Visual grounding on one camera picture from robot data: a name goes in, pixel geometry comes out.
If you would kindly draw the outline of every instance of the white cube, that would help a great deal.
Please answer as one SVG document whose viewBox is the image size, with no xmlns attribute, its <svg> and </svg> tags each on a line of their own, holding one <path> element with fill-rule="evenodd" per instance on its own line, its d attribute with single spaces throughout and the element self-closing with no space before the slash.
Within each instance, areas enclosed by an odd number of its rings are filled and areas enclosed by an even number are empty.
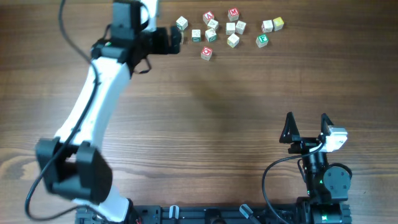
<svg viewBox="0 0 398 224">
<path fill-rule="evenodd" d="M 285 24 L 281 17 L 274 19 L 273 22 L 275 27 L 274 31 L 280 30 Z"/>
<path fill-rule="evenodd" d="M 192 30 L 192 42 L 200 42 L 200 30 Z"/>
<path fill-rule="evenodd" d="M 214 19 L 214 14 L 210 11 L 204 13 L 203 22 L 207 25 L 212 19 Z"/>
<path fill-rule="evenodd" d="M 266 46 L 268 44 L 268 37 L 265 34 L 261 34 L 257 37 L 256 44 L 259 48 Z"/>
<path fill-rule="evenodd" d="M 206 30 L 205 36 L 206 36 L 207 41 L 209 41 L 209 42 L 213 42 L 217 39 L 216 31 L 214 31 L 213 29 Z"/>
<path fill-rule="evenodd" d="M 235 23 L 227 22 L 226 23 L 226 35 L 231 35 L 235 33 Z"/>
<path fill-rule="evenodd" d="M 272 32 L 273 28 L 274 28 L 274 25 L 272 25 L 272 21 L 271 20 L 262 22 L 261 30 L 262 30 L 263 33 Z"/>
<path fill-rule="evenodd" d="M 210 60 L 211 55 L 213 55 L 213 50 L 209 47 L 204 47 L 201 51 L 200 57 L 205 60 Z"/>
<path fill-rule="evenodd" d="M 236 21 L 239 19 L 239 11 L 236 8 L 232 8 L 228 10 L 228 19 L 229 21 Z"/>
<path fill-rule="evenodd" d="M 188 27 L 188 21 L 186 20 L 186 18 L 179 17 L 179 19 L 177 19 L 177 27 L 180 30 L 185 30 Z"/>
<path fill-rule="evenodd" d="M 238 43 L 239 43 L 239 37 L 237 35 L 232 34 L 230 37 L 228 37 L 227 44 L 232 48 L 237 46 Z"/>
<path fill-rule="evenodd" d="M 245 23 L 245 22 L 238 21 L 238 22 L 236 23 L 236 28 L 235 28 L 235 30 L 236 30 L 237 33 L 243 34 L 243 31 L 244 31 L 244 28 L 245 28 L 245 27 L 246 27 L 246 23 Z"/>
<path fill-rule="evenodd" d="M 209 23 L 207 23 L 207 29 L 214 29 L 214 31 L 217 31 L 218 29 L 218 22 L 215 21 L 214 19 L 211 19 Z"/>
</svg>

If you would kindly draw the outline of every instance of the wood grain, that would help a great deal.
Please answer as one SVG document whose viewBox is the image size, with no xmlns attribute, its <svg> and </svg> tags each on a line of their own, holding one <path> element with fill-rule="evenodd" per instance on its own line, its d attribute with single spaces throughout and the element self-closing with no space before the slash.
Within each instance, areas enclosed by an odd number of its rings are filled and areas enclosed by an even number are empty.
<svg viewBox="0 0 398 224">
<path fill-rule="evenodd" d="M 233 6 L 248 24 L 236 49 L 224 34 Z M 286 113 L 294 112 L 303 136 L 316 136 L 328 113 L 349 131 L 329 161 L 353 169 L 354 223 L 398 223 L 395 1 L 181 0 L 160 9 L 160 26 L 188 19 L 188 40 L 178 55 L 150 56 L 153 70 L 133 76 L 111 118 L 103 154 L 123 195 L 137 205 L 262 204 L 263 170 L 287 156 L 278 143 Z M 204 33 L 209 9 L 219 40 L 192 43 L 190 31 Z M 0 6 L 0 223 L 30 223 L 23 203 L 39 172 L 33 147 L 63 124 L 87 73 L 58 31 L 57 11 Z M 279 16 L 285 27 L 259 49 L 261 21 Z M 87 52 L 110 21 L 110 4 L 65 8 L 68 33 Z M 203 46 L 214 50 L 209 62 L 200 58 Z M 294 161 L 269 178 L 273 202 L 305 195 Z M 32 203 L 38 215 L 68 206 L 42 186 Z M 56 222 L 72 223 L 73 215 Z"/>
</svg>

